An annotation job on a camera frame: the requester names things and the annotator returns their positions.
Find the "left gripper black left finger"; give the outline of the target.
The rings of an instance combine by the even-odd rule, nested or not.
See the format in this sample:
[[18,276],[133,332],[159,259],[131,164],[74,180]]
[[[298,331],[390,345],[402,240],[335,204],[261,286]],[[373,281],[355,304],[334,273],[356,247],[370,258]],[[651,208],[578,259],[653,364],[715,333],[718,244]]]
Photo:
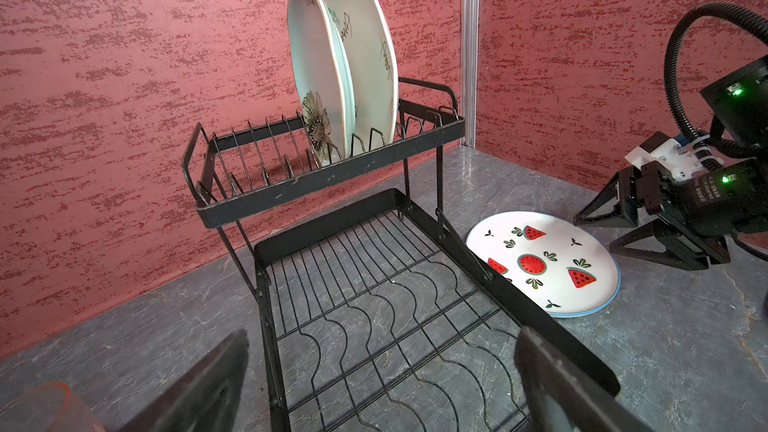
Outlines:
[[231,431],[249,360],[243,329],[229,334],[122,429]]

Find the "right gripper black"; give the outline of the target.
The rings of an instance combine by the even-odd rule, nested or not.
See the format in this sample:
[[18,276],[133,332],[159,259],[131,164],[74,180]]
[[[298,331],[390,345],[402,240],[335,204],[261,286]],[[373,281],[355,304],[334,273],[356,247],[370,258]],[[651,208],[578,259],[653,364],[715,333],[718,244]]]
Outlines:
[[[638,208],[666,223],[656,219],[613,240],[612,254],[687,271],[728,264],[730,252],[720,236],[767,230],[767,163],[748,159],[682,182],[657,162],[629,166],[575,214],[573,224],[632,228],[638,225]],[[673,225],[720,238],[694,238]],[[631,247],[645,239],[654,239],[663,250]]]

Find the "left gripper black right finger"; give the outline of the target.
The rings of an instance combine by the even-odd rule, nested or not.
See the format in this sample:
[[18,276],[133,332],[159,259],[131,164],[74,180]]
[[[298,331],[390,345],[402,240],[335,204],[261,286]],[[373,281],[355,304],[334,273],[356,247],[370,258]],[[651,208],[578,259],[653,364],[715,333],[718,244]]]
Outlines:
[[531,431],[648,431],[650,427],[530,327],[515,347]]

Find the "white plate blue rim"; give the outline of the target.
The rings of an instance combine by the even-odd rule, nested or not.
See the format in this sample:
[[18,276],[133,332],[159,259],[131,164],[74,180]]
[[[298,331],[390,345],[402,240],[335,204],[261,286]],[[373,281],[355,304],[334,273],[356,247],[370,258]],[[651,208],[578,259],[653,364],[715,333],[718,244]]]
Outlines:
[[601,311],[620,290],[621,272],[607,248],[551,215],[492,215],[470,230],[466,246],[553,317]]

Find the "pink drinking glass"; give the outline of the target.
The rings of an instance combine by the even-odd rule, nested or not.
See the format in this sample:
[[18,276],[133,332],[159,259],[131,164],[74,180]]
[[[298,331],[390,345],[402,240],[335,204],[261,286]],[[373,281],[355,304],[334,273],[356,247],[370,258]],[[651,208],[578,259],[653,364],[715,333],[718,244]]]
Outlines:
[[66,384],[32,388],[1,409],[2,431],[101,431],[91,408]]

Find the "cream plate gold rim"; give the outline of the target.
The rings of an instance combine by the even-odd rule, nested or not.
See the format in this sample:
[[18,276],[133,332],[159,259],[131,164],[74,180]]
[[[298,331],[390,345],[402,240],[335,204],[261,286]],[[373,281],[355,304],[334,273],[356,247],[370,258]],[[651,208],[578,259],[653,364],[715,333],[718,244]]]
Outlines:
[[325,0],[340,35],[354,105],[351,154],[394,140],[398,112],[398,67],[391,33],[379,0]]

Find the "mint green plate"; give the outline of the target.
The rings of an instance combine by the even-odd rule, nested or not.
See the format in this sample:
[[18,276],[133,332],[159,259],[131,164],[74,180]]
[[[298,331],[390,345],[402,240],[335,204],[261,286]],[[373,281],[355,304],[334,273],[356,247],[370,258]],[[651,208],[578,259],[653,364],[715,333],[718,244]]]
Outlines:
[[289,0],[292,68],[305,130],[321,165],[348,158],[355,97],[347,54],[325,0]]

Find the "aluminium corner post right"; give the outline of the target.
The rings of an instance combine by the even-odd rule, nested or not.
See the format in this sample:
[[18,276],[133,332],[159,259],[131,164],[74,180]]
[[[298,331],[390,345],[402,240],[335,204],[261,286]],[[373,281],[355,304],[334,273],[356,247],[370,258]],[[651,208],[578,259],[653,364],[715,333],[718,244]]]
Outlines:
[[476,148],[480,0],[461,0],[461,110],[466,122],[464,144]]

